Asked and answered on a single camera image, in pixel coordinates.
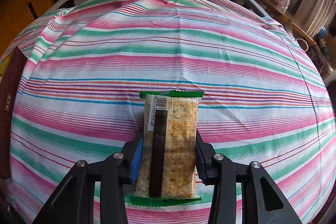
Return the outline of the cracker packet green ends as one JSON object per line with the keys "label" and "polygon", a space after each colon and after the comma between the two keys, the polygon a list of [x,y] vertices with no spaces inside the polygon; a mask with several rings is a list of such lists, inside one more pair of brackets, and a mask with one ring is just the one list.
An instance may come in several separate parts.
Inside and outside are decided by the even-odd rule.
{"label": "cracker packet green ends", "polygon": [[130,202],[162,207],[200,200],[195,149],[201,91],[142,91],[142,161]]}

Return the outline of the wooden side table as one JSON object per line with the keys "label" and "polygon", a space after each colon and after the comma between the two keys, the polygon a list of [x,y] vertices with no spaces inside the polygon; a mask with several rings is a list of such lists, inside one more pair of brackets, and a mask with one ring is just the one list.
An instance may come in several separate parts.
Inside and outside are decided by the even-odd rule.
{"label": "wooden side table", "polygon": [[299,34],[300,38],[305,39],[309,46],[316,46],[317,43],[299,26],[295,23],[294,16],[289,13],[286,9],[281,8],[276,3],[271,0],[259,0],[268,9],[274,12],[276,20],[280,22],[284,27],[289,27],[290,30],[294,31],[295,34]]}

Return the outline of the pink curtain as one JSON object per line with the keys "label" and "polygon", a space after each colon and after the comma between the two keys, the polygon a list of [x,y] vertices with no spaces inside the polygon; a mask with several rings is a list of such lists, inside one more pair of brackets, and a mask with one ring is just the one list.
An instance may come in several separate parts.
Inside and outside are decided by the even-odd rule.
{"label": "pink curtain", "polygon": [[334,14],[335,0],[302,0],[294,17],[297,24],[314,37]]}

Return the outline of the striped bed quilt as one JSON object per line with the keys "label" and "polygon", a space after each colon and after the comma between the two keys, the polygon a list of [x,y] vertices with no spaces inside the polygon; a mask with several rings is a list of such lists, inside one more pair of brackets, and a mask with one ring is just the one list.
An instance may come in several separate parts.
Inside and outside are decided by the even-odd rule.
{"label": "striped bed quilt", "polygon": [[270,17],[229,0],[89,0],[9,45],[27,57],[6,194],[31,223],[70,167],[120,151],[141,91],[200,90],[198,129],[232,161],[259,161],[303,223],[335,182],[334,111],[317,68]]}

